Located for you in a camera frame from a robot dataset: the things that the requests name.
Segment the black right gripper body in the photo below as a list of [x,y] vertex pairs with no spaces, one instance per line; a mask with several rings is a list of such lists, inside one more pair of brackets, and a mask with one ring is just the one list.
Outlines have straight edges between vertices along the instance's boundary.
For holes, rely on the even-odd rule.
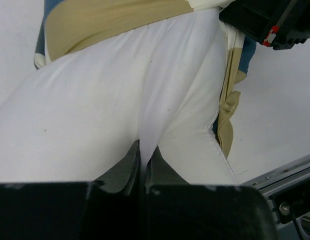
[[289,50],[310,38],[310,0],[235,0],[219,19],[274,50]]

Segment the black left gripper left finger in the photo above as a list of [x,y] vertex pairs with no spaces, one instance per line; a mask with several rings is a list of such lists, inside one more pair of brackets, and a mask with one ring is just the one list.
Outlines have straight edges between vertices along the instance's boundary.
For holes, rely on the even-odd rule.
[[140,163],[140,141],[136,140],[126,155],[94,182],[108,194],[131,195],[139,183]]

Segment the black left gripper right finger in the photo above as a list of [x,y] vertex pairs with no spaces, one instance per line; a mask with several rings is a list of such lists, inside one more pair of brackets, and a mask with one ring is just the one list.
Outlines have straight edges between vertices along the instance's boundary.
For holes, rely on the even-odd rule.
[[146,167],[145,186],[151,185],[190,185],[165,161],[158,146]]

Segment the white pillow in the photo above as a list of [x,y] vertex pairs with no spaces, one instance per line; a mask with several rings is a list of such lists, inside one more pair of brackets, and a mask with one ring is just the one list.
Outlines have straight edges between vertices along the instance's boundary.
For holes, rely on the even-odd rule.
[[219,10],[149,24],[66,55],[0,106],[0,182],[87,181],[140,141],[191,184],[237,180],[212,131],[227,47]]

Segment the checked blue tan pillowcase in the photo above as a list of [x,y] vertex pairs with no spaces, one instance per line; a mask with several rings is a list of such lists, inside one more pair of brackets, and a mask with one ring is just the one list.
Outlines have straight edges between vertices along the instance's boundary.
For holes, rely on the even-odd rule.
[[[229,0],[46,0],[34,66],[40,69],[66,54],[161,20],[214,7],[225,12],[230,6]],[[234,86],[246,78],[256,43],[226,21],[221,26],[227,39],[227,65],[213,130],[228,156],[233,143],[231,117],[240,102]]]

